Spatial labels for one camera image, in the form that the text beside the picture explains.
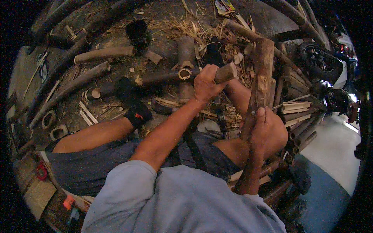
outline wrist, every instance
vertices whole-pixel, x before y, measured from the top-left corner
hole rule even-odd
[[[193,97],[191,99],[189,99],[188,103],[191,103],[193,105],[195,105],[196,107],[198,108],[203,108],[206,104],[207,104],[208,101],[202,101],[202,100],[198,100],[197,98]]]

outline shirt sleeve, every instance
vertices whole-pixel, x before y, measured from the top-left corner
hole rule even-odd
[[[82,232],[131,231],[138,213],[154,194],[156,177],[155,170],[139,160],[115,167],[90,206]]]
[[[259,211],[262,212],[263,215],[271,218],[273,221],[278,223],[283,232],[286,232],[285,224],[281,221],[277,214],[264,202],[263,198],[261,198],[258,194],[244,194],[243,196],[248,198],[259,209]]]

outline red object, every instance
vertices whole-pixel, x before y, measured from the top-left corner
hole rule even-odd
[[[45,181],[48,177],[48,172],[43,162],[39,162],[36,167],[36,177],[41,181]]]
[[[65,201],[63,202],[63,206],[66,209],[71,210],[71,207],[72,207],[72,204],[74,204],[74,201],[75,201],[74,198],[71,195],[68,195]]]

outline dark blue shorts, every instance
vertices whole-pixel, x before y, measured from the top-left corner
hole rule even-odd
[[[227,181],[228,176],[240,171],[236,164],[212,144],[217,141],[216,138],[198,131],[192,134],[192,138],[199,148],[208,173]],[[46,148],[57,182],[73,194],[95,197],[104,186],[107,174],[129,160],[140,140],[114,141],[92,150],[74,153],[52,153],[57,142]],[[177,148],[180,163],[196,168],[186,142],[180,141]],[[175,156],[167,157],[162,167],[176,165],[175,160]]]

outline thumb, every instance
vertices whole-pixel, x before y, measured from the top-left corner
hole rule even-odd
[[[256,124],[263,124],[266,120],[266,110],[265,108],[259,108],[257,111]]]

